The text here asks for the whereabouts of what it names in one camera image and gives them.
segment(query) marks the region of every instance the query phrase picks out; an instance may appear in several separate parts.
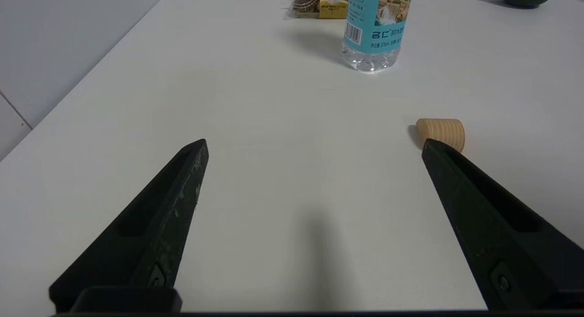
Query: wooden cork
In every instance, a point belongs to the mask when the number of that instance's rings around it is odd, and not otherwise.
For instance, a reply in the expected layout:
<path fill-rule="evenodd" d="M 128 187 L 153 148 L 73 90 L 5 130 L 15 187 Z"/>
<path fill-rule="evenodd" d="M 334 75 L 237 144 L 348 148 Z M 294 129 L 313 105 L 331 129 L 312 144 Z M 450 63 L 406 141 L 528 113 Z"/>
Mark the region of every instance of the wooden cork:
<path fill-rule="evenodd" d="M 421 118 L 416 128 L 423 142 L 428 138 L 450 145 L 460 153 L 464 148 L 463 123 L 454 118 Z"/>

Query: plastic bottle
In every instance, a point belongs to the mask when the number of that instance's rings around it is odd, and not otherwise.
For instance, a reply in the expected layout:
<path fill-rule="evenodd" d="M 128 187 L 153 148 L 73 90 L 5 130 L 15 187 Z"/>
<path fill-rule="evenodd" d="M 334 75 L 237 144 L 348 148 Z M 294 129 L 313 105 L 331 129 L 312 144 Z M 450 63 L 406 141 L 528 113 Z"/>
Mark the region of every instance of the plastic bottle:
<path fill-rule="evenodd" d="M 349 0 L 342 54 L 358 71 L 386 69 L 400 53 L 411 0 Z"/>

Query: barcode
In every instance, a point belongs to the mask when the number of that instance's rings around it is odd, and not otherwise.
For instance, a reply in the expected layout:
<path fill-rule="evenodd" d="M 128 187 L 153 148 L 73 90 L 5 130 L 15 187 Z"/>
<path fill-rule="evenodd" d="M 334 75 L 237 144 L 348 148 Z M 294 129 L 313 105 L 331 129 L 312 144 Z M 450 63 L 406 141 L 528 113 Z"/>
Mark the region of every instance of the barcode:
<path fill-rule="evenodd" d="M 347 27 L 344 28 L 344 36 L 357 43 L 357 45 L 361 44 L 361 29 L 350 22 L 347 22 Z"/>

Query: yellow package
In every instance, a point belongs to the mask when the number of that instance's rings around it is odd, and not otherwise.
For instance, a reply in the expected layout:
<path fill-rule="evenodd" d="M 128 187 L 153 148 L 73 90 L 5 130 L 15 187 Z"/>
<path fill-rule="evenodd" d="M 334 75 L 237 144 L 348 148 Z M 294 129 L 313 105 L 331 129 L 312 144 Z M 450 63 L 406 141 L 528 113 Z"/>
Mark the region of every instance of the yellow package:
<path fill-rule="evenodd" d="M 288 16 L 292 18 L 346 18 L 348 0 L 294 0 Z"/>

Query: table surface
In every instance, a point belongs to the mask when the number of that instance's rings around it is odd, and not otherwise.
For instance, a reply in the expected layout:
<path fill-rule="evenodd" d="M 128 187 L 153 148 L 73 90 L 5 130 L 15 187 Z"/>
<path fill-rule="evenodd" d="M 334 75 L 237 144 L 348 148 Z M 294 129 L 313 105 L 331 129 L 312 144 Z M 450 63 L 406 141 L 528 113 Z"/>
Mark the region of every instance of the table surface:
<path fill-rule="evenodd" d="M 161 0 L 0 163 L 0 309 L 50 284 L 185 144 L 210 160 L 184 311 L 484 309 L 411 136 L 464 154 L 584 244 L 584 3 L 413 0 L 396 66 L 339 59 L 291 0 Z"/>

